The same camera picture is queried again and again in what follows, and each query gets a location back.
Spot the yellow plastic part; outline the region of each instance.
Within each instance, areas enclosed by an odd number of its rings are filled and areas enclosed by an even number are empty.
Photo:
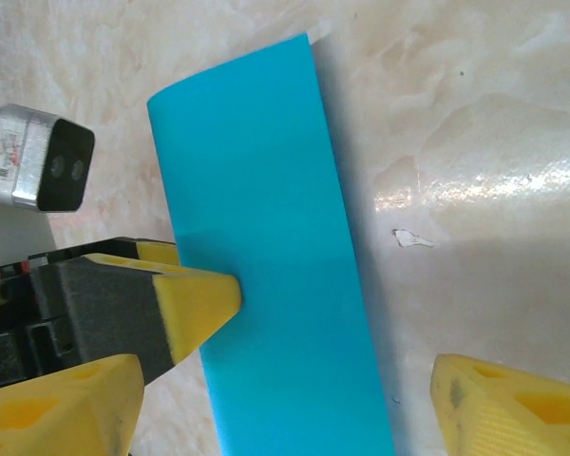
[[[430,395],[450,456],[570,456],[570,385],[445,354]]]
[[[180,265],[178,249],[170,242],[153,242],[149,240],[139,240],[136,242],[137,255],[142,261],[152,261],[154,263]]]
[[[231,275],[104,254],[96,263],[151,271],[171,359],[178,364],[240,309],[240,288]]]
[[[120,354],[0,389],[0,456],[126,456],[143,399]]]

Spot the foam pad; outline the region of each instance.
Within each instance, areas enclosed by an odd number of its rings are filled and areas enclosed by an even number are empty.
[[[148,111],[181,264],[242,287],[201,348],[222,453],[393,454],[308,37],[172,85]]]

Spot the lens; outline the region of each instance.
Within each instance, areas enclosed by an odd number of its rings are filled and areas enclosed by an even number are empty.
[[[61,155],[58,155],[53,159],[50,163],[50,174],[53,178],[57,179],[60,178],[62,174],[64,174],[64,158]]]
[[[72,166],[72,178],[78,181],[83,176],[84,171],[85,164],[81,160],[76,161],[74,166]]]

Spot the beige marble countertop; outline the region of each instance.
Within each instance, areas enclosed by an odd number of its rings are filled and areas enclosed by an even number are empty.
[[[1,0],[0,105],[97,135],[59,245],[172,239],[146,100],[303,30],[397,449],[445,455],[437,353],[570,382],[570,0]],[[132,452],[219,454],[196,354],[147,387]]]

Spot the marble surface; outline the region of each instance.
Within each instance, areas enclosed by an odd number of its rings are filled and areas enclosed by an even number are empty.
[[[97,134],[59,245],[171,239],[145,101],[303,30],[397,449],[444,455],[437,353],[570,382],[570,0],[4,0],[0,105]],[[147,387],[132,452],[219,454],[196,354]]]

